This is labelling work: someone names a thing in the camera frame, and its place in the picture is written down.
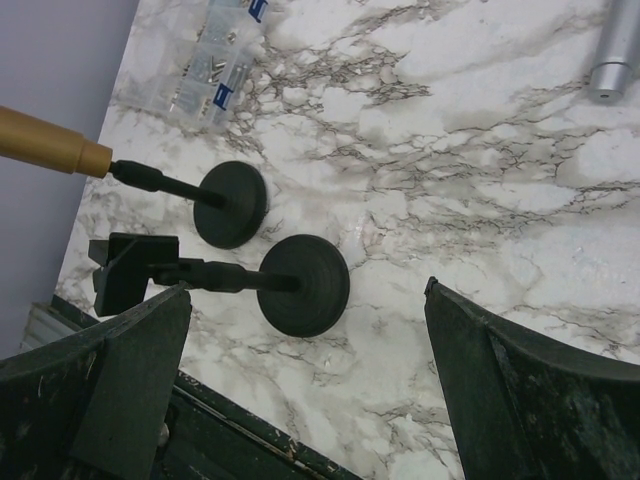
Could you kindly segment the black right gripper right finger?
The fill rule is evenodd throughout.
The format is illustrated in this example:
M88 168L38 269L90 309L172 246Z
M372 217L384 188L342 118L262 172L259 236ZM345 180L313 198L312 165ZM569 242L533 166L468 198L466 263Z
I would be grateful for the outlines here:
M425 297L466 478L638 478L638 366L497 316L436 278Z

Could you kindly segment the silver mesh-head microphone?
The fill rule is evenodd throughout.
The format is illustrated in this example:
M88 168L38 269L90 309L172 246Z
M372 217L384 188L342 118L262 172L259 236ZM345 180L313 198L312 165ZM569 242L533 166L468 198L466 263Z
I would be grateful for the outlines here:
M588 97L610 105L620 101L639 68L639 0L614 0L590 72Z

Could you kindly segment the black stand holding gold microphone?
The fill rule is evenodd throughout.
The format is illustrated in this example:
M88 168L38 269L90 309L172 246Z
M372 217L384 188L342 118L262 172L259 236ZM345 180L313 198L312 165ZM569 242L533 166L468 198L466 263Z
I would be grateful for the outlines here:
M230 250L248 242L268 211L262 175L255 167L240 161L217 165L198 186L129 160L113 162L109 172L125 185L191 200L197 233L206 243L220 249Z

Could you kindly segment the black round-base microphone stand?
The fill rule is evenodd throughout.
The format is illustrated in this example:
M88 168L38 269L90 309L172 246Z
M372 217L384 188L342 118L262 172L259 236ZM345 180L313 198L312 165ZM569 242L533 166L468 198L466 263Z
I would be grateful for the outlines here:
M331 329L343 315L350 277L339 250L314 235L290 236L273 246L257 271L239 264L181 258L176 236L113 233L89 242L94 310L120 314L144 300L149 282L180 283L190 289L236 294L257 292L260 310L279 332L311 338Z

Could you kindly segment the gold microphone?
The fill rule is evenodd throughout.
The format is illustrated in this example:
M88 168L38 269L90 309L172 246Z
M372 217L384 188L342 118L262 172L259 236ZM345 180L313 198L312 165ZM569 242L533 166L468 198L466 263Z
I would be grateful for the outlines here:
M104 178L113 150L74 130L2 106L1 155L54 171Z

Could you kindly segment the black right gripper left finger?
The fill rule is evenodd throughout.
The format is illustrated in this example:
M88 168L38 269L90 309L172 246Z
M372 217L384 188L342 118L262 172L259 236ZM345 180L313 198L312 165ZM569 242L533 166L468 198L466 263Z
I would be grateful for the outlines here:
M175 286L2 361L2 478L149 478L190 318Z

